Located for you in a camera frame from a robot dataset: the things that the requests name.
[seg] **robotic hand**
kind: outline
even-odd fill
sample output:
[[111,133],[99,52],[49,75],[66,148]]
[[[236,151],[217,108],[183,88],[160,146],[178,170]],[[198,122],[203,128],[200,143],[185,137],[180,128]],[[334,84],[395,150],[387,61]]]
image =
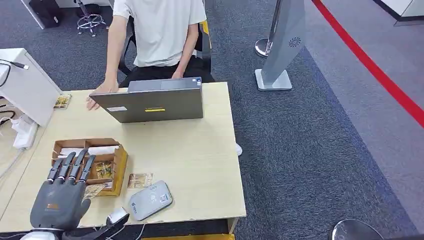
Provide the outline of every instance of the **robotic hand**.
[[112,229],[123,227],[129,214],[120,208],[106,220],[106,227],[84,236],[72,236],[70,231],[77,228],[81,218],[90,207],[91,201],[84,199],[86,181],[96,158],[91,155],[76,181],[87,149],[81,151],[68,175],[71,162],[76,153],[72,152],[61,165],[58,159],[50,170],[47,180],[41,185],[30,214],[30,222],[34,229],[22,240],[95,240],[105,239]]

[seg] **wooden box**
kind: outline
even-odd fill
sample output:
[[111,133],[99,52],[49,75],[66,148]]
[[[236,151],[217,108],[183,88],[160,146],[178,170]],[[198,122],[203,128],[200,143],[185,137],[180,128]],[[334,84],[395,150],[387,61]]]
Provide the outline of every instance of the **wooden box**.
[[[125,170],[127,168],[128,154],[124,147],[113,138],[89,138],[89,139],[68,139],[57,140],[54,142],[53,153],[51,155],[51,164],[53,165],[58,160],[59,153],[62,148],[91,148],[91,147],[104,147],[104,146],[119,146],[112,154],[96,155],[94,163],[91,166],[90,173],[88,174],[87,184],[102,184],[112,182],[111,187],[105,187],[97,196],[119,196],[121,194],[122,183],[124,181]],[[73,158],[72,164],[76,161],[78,154]],[[79,168],[76,180],[79,180],[84,166],[87,163],[89,154],[86,154],[82,165]],[[97,173],[97,166],[105,163],[111,163],[113,168],[113,178],[99,178]]]

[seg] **red tape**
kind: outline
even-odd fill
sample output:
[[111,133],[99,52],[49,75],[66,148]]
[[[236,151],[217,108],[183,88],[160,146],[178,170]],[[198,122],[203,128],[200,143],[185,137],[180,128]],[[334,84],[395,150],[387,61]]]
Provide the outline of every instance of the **red tape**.
[[349,33],[340,25],[321,0],[312,0],[334,31],[350,48],[360,62],[387,90],[387,92],[424,128],[424,110],[420,108],[387,74],[365,53]]

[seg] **black bag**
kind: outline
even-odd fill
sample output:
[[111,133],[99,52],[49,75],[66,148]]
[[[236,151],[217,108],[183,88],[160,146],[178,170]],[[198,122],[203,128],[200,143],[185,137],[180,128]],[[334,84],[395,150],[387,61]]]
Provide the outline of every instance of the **black bag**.
[[59,26],[64,16],[55,0],[31,0],[29,6],[46,28]]

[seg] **chair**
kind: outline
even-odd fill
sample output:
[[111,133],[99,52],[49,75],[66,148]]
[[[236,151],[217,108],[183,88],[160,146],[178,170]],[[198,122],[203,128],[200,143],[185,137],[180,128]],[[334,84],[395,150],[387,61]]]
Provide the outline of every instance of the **chair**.
[[78,29],[78,34],[82,34],[81,29],[90,29],[91,36],[95,37],[96,34],[93,32],[93,28],[100,24],[106,25],[103,17],[100,14],[89,14],[86,6],[83,4],[83,2],[81,2],[81,0],[73,0],[73,2],[79,5],[82,13],[84,14],[84,16],[81,17],[76,23],[78,25],[76,28]]
[[[134,27],[134,18],[132,16],[129,17],[128,23],[131,26],[132,35],[128,38],[128,42],[124,47],[124,51],[122,51],[122,55],[120,57],[118,69],[123,72],[125,75],[129,75],[131,70],[125,64],[125,56],[127,55],[128,47],[132,42],[135,47],[137,47],[136,41],[136,33]],[[199,37],[197,38],[195,50],[196,57],[201,58],[203,62],[203,69],[208,73],[211,72],[211,42],[208,35],[208,24],[207,22],[201,22],[198,27]]]

